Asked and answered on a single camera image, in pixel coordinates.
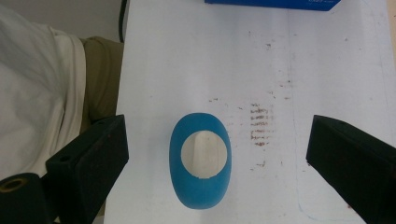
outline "white circle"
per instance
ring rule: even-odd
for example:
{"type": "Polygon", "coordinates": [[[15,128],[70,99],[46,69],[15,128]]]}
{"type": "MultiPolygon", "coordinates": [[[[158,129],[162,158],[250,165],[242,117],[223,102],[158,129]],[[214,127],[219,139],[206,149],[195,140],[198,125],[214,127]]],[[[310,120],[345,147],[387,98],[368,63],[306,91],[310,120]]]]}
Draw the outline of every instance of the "white circle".
{"type": "Polygon", "coordinates": [[[198,178],[217,175],[227,161],[227,147],[215,133],[200,131],[190,135],[181,148],[181,161],[186,170],[198,178]]]}

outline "black cable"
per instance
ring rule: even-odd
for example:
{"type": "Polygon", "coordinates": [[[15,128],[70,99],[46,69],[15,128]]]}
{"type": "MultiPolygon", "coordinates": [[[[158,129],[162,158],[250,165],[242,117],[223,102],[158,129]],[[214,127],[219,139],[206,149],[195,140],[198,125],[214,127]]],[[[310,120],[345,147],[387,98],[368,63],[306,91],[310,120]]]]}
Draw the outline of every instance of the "black cable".
{"type": "Polygon", "coordinates": [[[128,0],[122,0],[121,2],[121,8],[120,8],[120,15],[119,15],[119,37],[120,37],[120,42],[124,42],[124,36],[123,36],[123,21],[124,21],[124,16],[125,16],[125,8],[128,3],[128,0]]]}

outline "blue box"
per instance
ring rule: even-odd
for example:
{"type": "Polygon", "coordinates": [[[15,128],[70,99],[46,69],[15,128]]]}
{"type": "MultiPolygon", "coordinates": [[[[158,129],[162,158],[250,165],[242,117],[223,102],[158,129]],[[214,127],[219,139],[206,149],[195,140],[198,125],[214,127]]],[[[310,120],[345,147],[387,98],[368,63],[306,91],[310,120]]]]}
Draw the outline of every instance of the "blue box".
{"type": "Polygon", "coordinates": [[[205,0],[209,4],[228,4],[251,7],[283,7],[329,11],[341,0],[205,0]]]}

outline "brown pants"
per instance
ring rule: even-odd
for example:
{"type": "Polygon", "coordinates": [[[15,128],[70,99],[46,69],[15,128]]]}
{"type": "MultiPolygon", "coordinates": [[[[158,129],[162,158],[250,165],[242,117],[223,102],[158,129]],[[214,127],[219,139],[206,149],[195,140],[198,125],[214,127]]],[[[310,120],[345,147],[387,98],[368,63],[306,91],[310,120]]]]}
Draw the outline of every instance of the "brown pants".
{"type": "Polygon", "coordinates": [[[80,132],[96,120],[114,116],[119,96],[123,44],[102,37],[81,39],[87,66],[80,132]]]}

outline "person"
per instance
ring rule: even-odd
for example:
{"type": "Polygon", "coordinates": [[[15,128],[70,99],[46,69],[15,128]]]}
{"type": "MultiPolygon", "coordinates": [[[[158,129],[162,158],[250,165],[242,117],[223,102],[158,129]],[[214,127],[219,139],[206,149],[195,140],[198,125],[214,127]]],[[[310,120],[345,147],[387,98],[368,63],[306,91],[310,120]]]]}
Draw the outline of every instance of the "person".
{"type": "Polygon", "coordinates": [[[0,5],[0,180],[116,113],[123,44],[79,39],[0,5]]]}

